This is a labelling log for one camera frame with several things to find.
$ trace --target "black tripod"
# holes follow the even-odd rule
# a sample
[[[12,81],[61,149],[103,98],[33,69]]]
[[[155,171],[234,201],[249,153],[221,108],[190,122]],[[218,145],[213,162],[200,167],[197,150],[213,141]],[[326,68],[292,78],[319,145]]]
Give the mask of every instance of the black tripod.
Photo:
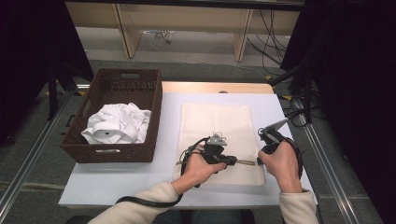
[[[310,116],[312,76],[318,72],[320,65],[323,66],[322,61],[324,60],[326,49],[331,44],[332,36],[346,13],[346,1],[334,0],[327,8],[329,9],[328,16],[319,27],[300,63],[282,76],[268,81],[268,84],[274,87],[280,82],[293,77],[293,81],[289,86],[289,92],[293,95],[304,90],[303,113],[306,123],[312,122]]]

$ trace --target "white table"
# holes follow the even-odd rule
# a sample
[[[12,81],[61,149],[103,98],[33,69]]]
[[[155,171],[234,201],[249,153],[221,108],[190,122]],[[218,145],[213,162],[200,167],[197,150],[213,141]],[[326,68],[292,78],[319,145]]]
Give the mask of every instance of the white table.
[[[249,105],[255,130],[284,118],[274,94],[165,92],[153,162],[77,163],[59,204],[70,208],[111,206],[122,196],[133,195],[162,181],[172,181],[183,102]],[[287,124],[279,131],[291,137]],[[258,135],[256,139],[259,148],[262,148],[264,142]],[[312,190],[305,171],[302,184],[304,188]],[[258,187],[203,184],[198,189],[186,192],[175,208],[249,208],[279,205],[278,193],[275,178],[266,174],[266,184]]]

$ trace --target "table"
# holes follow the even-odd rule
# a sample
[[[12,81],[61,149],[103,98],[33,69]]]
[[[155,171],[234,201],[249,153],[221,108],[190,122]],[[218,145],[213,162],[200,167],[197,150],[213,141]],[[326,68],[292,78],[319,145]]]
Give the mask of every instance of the table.
[[[77,27],[114,28],[127,58],[134,57],[144,30],[175,30],[232,34],[234,57],[243,59],[247,34],[268,35],[262,21],[271,23],[276,10],[274,34],[291,35],[303,0],[68,0],[65,2]]]
[[[272,93],[272,88],[267,84],[163,82],[163,107],[153,162],[77,163],[59,204],[70,208],[107,207],[122,196],[132,195],[162,181],[172,181],[182,102],[188,100],[195,103],[250,105],[252,123],[254,129],[258,130],[284,118],[279,101]],[[287,125],[279,131],[291,137]],[[264,142],[258,135],[256,139],[259,148],[263,147]],[[302,183],[306,189],[312,190],[305,171]],[[275,178],[267,174],[264,186],[203,184],[198,189],[186,192],[175,208],[249,208],[279,205],[278,193]]]

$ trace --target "hand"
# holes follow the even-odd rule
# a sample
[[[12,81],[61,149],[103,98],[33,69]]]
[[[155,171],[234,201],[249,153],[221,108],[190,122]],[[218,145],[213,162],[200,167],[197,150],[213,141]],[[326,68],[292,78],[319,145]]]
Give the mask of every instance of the hand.
[[[196,185],[206,182],[215,172],[221,171],[226,167],[224,162],[218,164],[207,164],[202,155],[192,153],[187,161],[184,174],[174,182],[172,186],[175,192],[180,195]]]
[[[298,176],[298,163],[292,146],[283,141],[272,155],[259,151],[259,158],[265,164],[284,193],[301,193],[303,188]]]

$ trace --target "white sleeve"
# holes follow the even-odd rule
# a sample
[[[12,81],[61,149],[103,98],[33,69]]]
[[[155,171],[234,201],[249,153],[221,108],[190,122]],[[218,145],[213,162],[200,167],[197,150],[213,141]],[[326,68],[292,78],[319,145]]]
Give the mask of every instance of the white sleeve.
[[[280,193],[280,210],[288,224],[291,223],[318,223],[316,216],[317,207],[314,194],[309,190],[303,193]]]
[[[134,196],[140,199],[161,203],[174,202],[178,197],[169,182],[162,182]],[[168,208],[154,208],[138,203],[122,202],[111,206],[89,223],[151,223],[157,215],[166,210],[168,210]]]

